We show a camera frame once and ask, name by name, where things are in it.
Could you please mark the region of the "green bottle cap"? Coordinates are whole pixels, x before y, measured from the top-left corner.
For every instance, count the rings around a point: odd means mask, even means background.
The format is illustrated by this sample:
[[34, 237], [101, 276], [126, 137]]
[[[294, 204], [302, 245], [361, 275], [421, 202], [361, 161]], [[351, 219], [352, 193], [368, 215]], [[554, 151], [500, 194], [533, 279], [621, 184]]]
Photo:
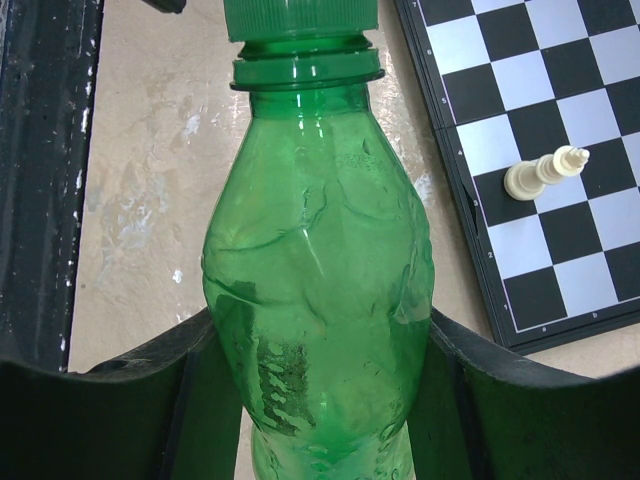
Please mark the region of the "green bottle cap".
[[223, 4], [231, 42], [329, 36], [378, 27], [376, 1], [230, 0]]

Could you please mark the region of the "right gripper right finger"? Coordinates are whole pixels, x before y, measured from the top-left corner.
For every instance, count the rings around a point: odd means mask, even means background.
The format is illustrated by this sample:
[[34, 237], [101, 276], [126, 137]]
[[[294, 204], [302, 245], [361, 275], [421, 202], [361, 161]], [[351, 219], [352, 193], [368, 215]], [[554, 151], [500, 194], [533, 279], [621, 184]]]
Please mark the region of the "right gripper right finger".
[[434, 311], [408, 429], [419, 479], [636, 479], [639, 370], [555, 369]]

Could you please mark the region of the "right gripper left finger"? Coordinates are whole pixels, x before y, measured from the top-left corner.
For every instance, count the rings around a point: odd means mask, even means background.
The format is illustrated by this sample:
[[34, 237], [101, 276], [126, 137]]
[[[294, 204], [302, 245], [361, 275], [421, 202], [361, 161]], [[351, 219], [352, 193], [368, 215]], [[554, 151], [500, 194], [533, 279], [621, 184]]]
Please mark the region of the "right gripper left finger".
[[207, 310], [79, 373], [1, 361], [4, 479], [231, 479], [241, 401]]

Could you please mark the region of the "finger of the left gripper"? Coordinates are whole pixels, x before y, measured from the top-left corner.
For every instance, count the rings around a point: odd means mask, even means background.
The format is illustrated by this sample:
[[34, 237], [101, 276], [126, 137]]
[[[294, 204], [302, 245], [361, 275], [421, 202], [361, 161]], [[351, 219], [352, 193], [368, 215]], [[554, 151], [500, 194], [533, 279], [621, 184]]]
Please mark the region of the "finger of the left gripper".
[[186, 0], [143, 0], [143, 1], [161, 13], [181, 13], [184, 10], [187, 3]]

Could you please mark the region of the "green plastic bottle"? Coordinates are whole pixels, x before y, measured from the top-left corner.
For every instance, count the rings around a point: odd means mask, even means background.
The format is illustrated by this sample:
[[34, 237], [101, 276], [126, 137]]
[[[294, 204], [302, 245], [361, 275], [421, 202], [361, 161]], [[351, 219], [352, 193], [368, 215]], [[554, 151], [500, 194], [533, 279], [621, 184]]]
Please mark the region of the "green plastic bottle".
[[251, 41], [251, 120], [209, 223], [206, 302], [260, 479], [409, 479], [431, 319], [421, 199], [370, 106], [360, 33]]

